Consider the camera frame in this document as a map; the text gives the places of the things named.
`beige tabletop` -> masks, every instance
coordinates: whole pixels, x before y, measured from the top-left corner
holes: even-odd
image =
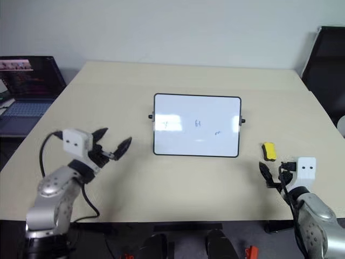
[[[246,123],[239,157],[154,155],[147,116],[157,92],[241,97]],[[275,177],[280,161],[315,156],[312,191],[345,217],[344,139],[291,70],[88,62],[0,173],[0,219],[25,220],[41,180],[40,145],[48,133],[69,127],[88,132],[109,127],[101,141],[106,151],[133,137],[126,155],[108,163],[86,187],[101,212],[97,221],[290,219],[288,206],[260,175],[264,141],[276,145],[277,161],[267,162]],[[70,160],[60,140],[47,143],[47,173]],[[79,195],[72,219],[93,214]]]

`white wall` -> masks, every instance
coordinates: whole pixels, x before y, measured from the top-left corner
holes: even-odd
[[[0,54],[55,56],[69,81],[86,60],[294,68],[344,0],[0,0]]]

